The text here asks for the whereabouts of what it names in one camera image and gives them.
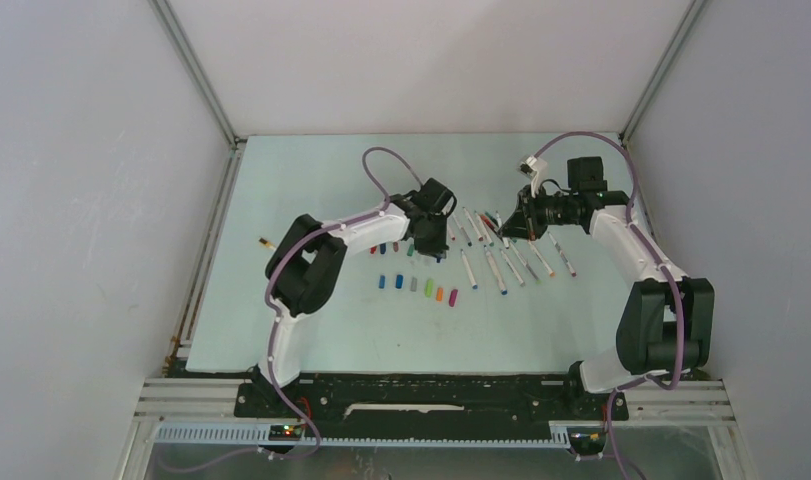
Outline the blue clip cap marker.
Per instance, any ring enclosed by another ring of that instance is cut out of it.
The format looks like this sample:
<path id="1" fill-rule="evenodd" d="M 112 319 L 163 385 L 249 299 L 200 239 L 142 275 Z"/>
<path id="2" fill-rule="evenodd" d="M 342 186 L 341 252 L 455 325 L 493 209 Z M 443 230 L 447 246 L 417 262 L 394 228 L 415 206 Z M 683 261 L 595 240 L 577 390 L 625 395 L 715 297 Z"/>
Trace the blue clip cap marker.
<path id="1" fill-rule="evenodd" d="M 495 214 L 495 218 L 496 218 L 496 221 L 497 221 L 497 232 L 499 233 L 499 236 L 500 236 L 500 238 L 501 238 L 501 240 L 502 240 L 502 243 L 503 243 L 503 245 L 504 245 L 504 248 L 505 248 L 505 249 L 509 249 L 509 248 L 510 248 L 510 245 L 511 245 L 511 242 L 510 242 L 510 240 L 508 239 L 508 237 L 507 237 L 507 236 L 505 235 L 505 233 L 504 233 L 504 230 L 503 230 L 503 225 L 504 225 L 503 219 L 502 219 L 502 217 L 501 217 L 501 215 L 500 215 L 500 213 L 499 213 L 499 211 L 498 211 L 498 210 L 496 210 L 496 211 L 494 212 L 494 214 Z"/>

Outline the green ink clear pen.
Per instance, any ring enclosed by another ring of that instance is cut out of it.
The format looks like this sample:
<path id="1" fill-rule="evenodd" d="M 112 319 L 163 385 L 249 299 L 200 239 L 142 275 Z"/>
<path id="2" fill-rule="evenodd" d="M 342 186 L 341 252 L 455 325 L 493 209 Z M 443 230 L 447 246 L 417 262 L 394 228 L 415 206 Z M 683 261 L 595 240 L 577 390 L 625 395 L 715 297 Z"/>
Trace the green ink clear pen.
<path id="1" fill-rule="evenodd" d="M 490 220 L 495 229 L 498 230 L 500 228 L 500 223 L 493 215 L 491 215 L 489 212 L 485 212 L 484 215 Z"/>

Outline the red ink clear pen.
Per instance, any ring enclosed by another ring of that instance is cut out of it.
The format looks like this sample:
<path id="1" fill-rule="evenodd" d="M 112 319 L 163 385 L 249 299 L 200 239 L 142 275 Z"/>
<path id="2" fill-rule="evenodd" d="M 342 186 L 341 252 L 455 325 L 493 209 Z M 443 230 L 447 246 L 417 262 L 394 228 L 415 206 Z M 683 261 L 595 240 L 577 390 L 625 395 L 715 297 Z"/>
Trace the red ink clear pen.
<path id="1" fill-rule="evenodd" d="M 492 235 L 500 243 L 502 243 L 503 242 L 502 237 L 499 235 L 498 230 L 497 230 L 496 226 L 493 224 L 493 222 L 486 215 L 480 214 L 479 217 L 480 217 L 481 221 L 484 223 L 484 225 L 486 226 L 486 228 L 492 233 Z"/>

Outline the teal cap marker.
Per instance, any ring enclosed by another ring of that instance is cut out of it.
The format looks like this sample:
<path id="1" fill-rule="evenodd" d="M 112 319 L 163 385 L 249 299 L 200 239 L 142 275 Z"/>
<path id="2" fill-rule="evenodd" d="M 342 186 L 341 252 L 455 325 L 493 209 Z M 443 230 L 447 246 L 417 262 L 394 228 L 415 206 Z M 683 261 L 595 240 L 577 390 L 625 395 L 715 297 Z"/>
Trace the teal cap marker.
<path id="1" fill-rule="evenodd" d="M 483 216 L 481 214 L 479 214 L 478 212 L 476 212 L 475 213 L 475 218 L 476 218 L 476 224 L 479 227 L 479 229 L 481 230 L 481 233 L 482 233 L 482 236 L 484 237 L 485 242 L 489 246 L 493 247 L 495 245 L 495 242 L 494 242 L 494 239 L 493 239 L 493 237 L 492 237 L 492 235 L 490 233 L 490 230 L 489 230 L 488 226 L 484 222 Z"/>

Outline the green cap marker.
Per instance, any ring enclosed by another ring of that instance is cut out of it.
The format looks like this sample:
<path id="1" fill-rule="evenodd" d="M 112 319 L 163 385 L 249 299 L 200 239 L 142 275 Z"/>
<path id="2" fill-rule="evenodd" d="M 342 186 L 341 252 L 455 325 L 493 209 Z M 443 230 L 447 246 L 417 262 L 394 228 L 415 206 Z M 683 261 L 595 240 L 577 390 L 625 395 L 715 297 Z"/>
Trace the green cap marker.
<path id="1" fill-rule="evenodd" d="M 511 244 L 510 244 L 511 251 L 515 254 L 517 259 L 520 261 L 522 266 L 525 268 L 525 270 L 532 276 L 532 278 L 535 280 L 535 283 L 540 284 L 541 283 L 540 277 L 536 274 L 536 272 L 534 271 L 532 266 L 529 264 L 529 262 L 525 259 L 525 257 L 521 254 L 521 252 L 517 249 L 517 247 L 515 245 L 516 244 L 514 242 L 511 242 Z"/>

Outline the brown cap marker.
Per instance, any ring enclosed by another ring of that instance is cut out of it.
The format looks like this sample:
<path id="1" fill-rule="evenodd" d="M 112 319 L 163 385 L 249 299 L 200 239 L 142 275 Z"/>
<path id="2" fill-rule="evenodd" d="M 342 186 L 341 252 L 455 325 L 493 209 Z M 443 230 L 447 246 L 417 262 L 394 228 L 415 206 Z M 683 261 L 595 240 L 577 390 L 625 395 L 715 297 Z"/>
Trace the brown cap marker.
<path id="1" fill-rule="evenodd" d="M 464 215 L 467 218 L 469 224 L 471 225 L 471 228 L 473 229 L 478 241 L 479 242 L 484 242 L 484 235 L 483 235 L 482 231 L 480 230 L 480 228 L 478 227 L 478 225 L 477 225 L 474 217 L 472 216 L 472 214 L 465 207 L 462 207 L 462 210 L 463 210 Z"/>

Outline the dark blue cap marker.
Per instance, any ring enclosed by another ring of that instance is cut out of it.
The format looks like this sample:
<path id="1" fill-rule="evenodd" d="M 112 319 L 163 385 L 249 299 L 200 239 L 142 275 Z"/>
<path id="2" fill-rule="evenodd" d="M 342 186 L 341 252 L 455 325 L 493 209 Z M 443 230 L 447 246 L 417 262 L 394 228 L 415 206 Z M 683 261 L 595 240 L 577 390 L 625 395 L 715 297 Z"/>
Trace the dark blue cap marker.
<path id="1" fill-rule="evenodd" d="M 453 219 L 453 222 L 455 223 L 455 225 L 459 229 L 459 231 L 461 233 L 461 236 L 463 238 L 463 241 L 467 244 L 467 246 L 471 247 L 473 245 L 473 243 L 472 243 L 472 240 L 471 240 L 467 230 L 464 228 L 464 225 L 458 219 L 456 214 L 454 214 L 454 213 L 451 214 L 451 218 Z"/>

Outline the orange cap marker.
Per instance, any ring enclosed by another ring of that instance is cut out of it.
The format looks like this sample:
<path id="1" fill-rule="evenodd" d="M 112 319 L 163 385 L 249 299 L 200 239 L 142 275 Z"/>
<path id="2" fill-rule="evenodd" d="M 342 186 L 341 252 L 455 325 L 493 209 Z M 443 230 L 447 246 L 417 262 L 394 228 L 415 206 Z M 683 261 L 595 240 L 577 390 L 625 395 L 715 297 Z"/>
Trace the orange cap marker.
<path id="1" fill-rule="evenodd" d="M 534 253 L 534 255 L 537 257 L 538 261 L 545 268 L 548 276 L 551 277 L 551 278 L 554 278 L 556 276 L 556 273 L 555 273 L 554 269 L 547 262 L 546 258 L 543 256 L 543 254 L 538 249 L 537 245 L 531 240 L 528 240 L 527 244 L 528 244 L 529 248 L 531 249 L 531 251 Z"/>

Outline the purple cap marker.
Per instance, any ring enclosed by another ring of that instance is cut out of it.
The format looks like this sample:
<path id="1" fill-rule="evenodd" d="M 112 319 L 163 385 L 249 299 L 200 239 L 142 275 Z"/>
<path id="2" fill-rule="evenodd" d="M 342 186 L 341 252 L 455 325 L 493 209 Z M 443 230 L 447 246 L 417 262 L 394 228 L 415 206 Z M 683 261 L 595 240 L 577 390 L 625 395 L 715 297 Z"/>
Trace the purple cap marker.
<path id="1" fill-rule="evenodd" d="M 576 278 L 577 275 L 578 275 L 577 270 L 575 269 L 575 267 L 573 266 L 573 264 L 571 263 L 571 261 L 567 257 L 566 252 L 563 249 L 560 242 L 556 239 L 556 237 L 553 235 L 552 232 L 548 231 L 547 235 L 548 235 L 548 238 L 550 239 L 550 241 L 552 242 L 554 248 L 556 249 L 561 261 L 563 262 L 566 269 L 568 270 L 570 276 L 573 277 L 573 278 Z"/>

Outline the light blue marker body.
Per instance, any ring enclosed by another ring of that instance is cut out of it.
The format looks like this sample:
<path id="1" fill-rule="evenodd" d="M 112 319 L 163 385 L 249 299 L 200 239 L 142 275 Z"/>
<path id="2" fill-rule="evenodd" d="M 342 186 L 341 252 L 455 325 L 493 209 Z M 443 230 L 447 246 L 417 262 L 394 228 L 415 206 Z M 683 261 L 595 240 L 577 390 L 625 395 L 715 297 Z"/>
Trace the light blue marker body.
<path id="1" fill-rule="evenodd" d="M 477 282 L 476 277 L 474 275 L 474 271 L 472 269 L 470 261 L 469 261 L 467 255 L 466 255 L 466 253 L 465 253 L 465 251 L 463 249 L 460 249 L 460 256 L 461 256 L 461 261 L 462 261 L 462 264 L 463 264 L 467 279 L 468 279 L 468 281 L 470 283 L 471 289 L 472 290 L 477 290 L 478 289 L 478 282 Z"/>

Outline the yellow black marker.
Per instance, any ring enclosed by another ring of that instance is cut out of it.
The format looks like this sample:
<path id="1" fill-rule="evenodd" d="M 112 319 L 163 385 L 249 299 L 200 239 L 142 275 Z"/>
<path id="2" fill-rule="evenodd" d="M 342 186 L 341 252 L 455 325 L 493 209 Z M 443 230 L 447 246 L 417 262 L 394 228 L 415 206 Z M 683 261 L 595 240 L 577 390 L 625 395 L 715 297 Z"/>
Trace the yellow black marker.
<path id="1" fill-rule="evenodd" d="M 258 242 L 259 242 L 259 243 L 260 243 L 262 246 L 264 246 L 265 248 L 268 248 L 268 249 L 270 249 L 270 250 L 275 250 L 275 249 L 277 248 L 277 246 L 276 246 L 275 244 L 273 244 L 272 242 L 270 242 L 269 240 L 267 240 L 267 239 L 265 239 L 265 238 L 263 238 L 263 237 L 260 237 L 260 238 L 258 239 Z"/>

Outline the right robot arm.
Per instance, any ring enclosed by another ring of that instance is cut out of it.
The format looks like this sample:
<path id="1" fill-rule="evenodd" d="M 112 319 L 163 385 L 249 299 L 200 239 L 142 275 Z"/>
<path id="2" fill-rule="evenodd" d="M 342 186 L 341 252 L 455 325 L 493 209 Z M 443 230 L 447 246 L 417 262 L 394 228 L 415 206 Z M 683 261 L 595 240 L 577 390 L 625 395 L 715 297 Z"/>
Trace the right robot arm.
<path id="1" fill-rule="evenodd" d="M 710 281 L 690 277 L 651 240 L 632 214 L 629 195 L 609 188 L 601 158 L 568 160 L 566 192 L 546 192 L 547 168 L 534 156 L 521 161 L 518 169 L 529 183 L 501 236 L 534 241 L 551 226 L 579 226 L 606 250 L 630 288 L 614 347 L 571 367 L 577 381 L 562 392 L 566 411 L 587 418 L 601 407 L 604 392 L 705 366 L 715 302 Z"/>

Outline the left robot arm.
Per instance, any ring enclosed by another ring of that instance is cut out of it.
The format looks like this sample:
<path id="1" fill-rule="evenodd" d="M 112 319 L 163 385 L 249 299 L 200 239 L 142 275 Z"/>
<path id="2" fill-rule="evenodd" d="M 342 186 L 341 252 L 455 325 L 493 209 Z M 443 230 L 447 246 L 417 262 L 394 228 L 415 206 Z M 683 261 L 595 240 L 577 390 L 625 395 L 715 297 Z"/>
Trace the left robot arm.
<path id="1" fill-rule="evenodd" d="M 313 331 L 311 317 L 334 293 L 344 261 L 385 243 L 409 240 L 419 255 L 442 259 L 448 251 L 447 223 L 457 207 L 454 193 L 434 178 L 419 189 L 394 194 L 377 207 L 341 220 L 297 217 L 266 268 L 264 302 L 274 320 L 258 364 L 267 380 L 258 402 L 273 416 L 297 403 L 290 384 L 302 370 Z"/>

